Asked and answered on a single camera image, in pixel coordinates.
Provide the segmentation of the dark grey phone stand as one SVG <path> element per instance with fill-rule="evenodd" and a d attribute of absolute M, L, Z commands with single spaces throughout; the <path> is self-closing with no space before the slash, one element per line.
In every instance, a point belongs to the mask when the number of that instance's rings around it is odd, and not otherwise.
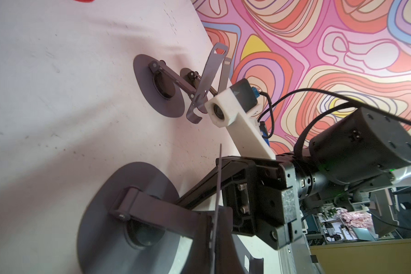
<path fill-rule="evenodd" d="M 223 60 L 222 66 L 221 66 L 221 74 L 220 74 L 220 81 L 219 81 L 219 86 L 218 89 L 216 90 L 211 86 L 211 83 L 213 82 L 216 73 L 213 73 L 209 71 L 208 73 L 205 73 L 205 79 L 208 80 L 206 82 L 206 87 L 208 88 L 207 91 L 204 94 L 204 97 L 202 98 L 202 103 L 206 103 L 207 101 L 207 93 L 210 92 L 213 96 L 216 96 L 218 93 L 221 91 L 224 91 L 228 87 L 228 81 L 229 81 L 229 74 L 231 71 L 231 58 L 225 57 Z M 197 71 L 192 71 L 189 68 L 183 68 L 180 71 L 180 76 L 186 80 L 195 90 L 198 89 L 200 86 L 200 83 L 203 82 L 201 75 Z"/>

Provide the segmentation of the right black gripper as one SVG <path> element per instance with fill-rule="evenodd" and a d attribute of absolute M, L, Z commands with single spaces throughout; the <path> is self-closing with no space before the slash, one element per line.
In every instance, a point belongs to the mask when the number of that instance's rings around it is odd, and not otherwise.
<path fill-rule="evenodd" d="M 257 236 L 279 250 L 303 236 L 299 189 L 303 175 L 291 160 L 228 156 L 175 203 L 187 210 L 222 190 L 233 210 L 233 233 Z"/>

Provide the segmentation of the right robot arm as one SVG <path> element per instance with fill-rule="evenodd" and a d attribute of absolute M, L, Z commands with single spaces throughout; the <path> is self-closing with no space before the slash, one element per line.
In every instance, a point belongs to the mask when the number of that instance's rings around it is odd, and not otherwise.
<path fill-rule="evenodd" d="M 231 87 L 206 103 L 210 118 L 226 128 L 238 152 L 179 200 L 193 209 L 221 192 L 233 210 L 235 234 L 257 236 L 274 250 L 300 239 L 300 210 L 331 204 L 349 211 L 357 196 L 394 181 L 392 171 L 411 166 L 411 136 L 394 115 L 346 102 L 354 112 L 309 141 L 304 130 L 291 153 L 276 155 L 247 116 L 258 92 Z"/>

